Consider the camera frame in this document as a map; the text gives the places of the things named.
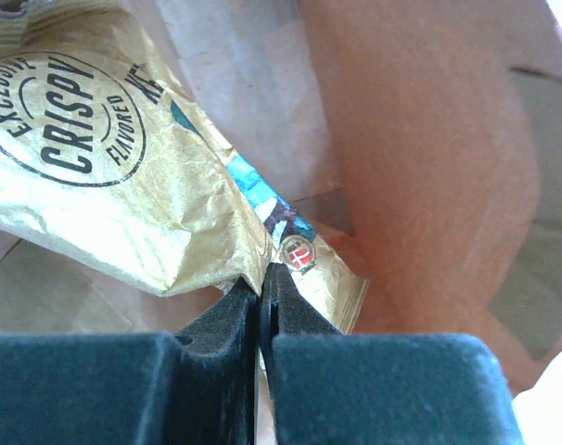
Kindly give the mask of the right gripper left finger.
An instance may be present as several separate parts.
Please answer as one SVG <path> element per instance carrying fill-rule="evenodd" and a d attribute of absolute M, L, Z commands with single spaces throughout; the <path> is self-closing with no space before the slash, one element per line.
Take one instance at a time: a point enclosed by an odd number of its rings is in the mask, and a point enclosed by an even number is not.
<path fill-rule="evenodd" d="M 181 331 L 0 336 L 0 444 L 251 444 L 258 299 Z"/>

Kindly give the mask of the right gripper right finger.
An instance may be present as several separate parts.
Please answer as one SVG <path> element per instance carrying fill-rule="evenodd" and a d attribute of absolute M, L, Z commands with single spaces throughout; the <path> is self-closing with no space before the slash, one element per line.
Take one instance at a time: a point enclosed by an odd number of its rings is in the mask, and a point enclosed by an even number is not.
<path fill-rule="evenodd" d="M 281 444 L 519 444 L 500 363 L 465 334 L 345 335 L 268 266 L 260 342 Z"/>

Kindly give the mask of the gold snack packet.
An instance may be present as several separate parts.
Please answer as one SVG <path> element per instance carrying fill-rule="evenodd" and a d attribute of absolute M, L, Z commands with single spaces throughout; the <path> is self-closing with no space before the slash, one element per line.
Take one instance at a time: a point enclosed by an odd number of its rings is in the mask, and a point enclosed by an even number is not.
<path fill-rule="evenodd" d="M 0 1 L 0 236 L 176 298 L 288 267 L 350 332 L 367 282 L 215 127 L 119 1 Z"/>

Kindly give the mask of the red paper bag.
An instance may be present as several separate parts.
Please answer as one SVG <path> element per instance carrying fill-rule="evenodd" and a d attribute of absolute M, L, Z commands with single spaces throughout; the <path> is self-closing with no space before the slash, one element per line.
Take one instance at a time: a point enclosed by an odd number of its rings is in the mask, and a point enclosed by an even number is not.
<path fill-rule="evenodd" d="M 351 331 L 465 332 L 514 393 L 562 350 L 562 40 L 544 1 L 119 1 L 368 288 Z M 174 330 L 173 299 L 0 236 L 0 333 Z"/>

